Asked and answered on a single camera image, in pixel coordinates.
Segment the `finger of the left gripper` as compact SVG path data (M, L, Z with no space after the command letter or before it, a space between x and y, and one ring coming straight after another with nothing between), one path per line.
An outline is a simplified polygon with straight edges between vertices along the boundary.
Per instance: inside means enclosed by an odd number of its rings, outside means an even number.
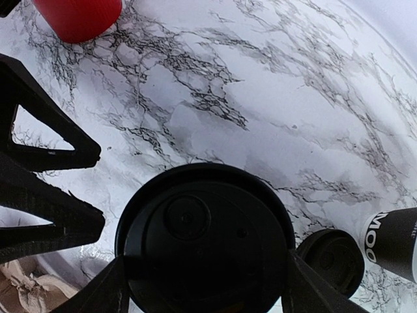
M1 263L55 252L99 240L103 212L49 185L1 154L1 206L48 221L1 228Z
M91 168L100 146L19 60L1 56L1 152L30 171Z

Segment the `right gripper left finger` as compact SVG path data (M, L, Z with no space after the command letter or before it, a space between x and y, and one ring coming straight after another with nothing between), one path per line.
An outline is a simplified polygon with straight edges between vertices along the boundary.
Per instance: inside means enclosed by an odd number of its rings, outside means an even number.
M55 313L125 313L129 298L124 258L117 256L81 291L58 306Z

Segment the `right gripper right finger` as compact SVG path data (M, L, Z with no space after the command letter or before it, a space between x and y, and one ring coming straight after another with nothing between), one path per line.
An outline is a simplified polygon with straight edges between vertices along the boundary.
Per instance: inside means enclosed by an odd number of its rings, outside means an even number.
M366 313L335 290L294 251L288 252L287 282L281 296L286 313Z

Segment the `black plastic cup lid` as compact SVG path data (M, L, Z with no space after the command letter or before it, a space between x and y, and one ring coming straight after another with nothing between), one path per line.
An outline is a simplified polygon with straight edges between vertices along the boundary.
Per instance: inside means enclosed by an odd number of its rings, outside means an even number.
M126 205L115 235L144 312L268 312L295 247L289 214L262 180L224 164L167 170Z

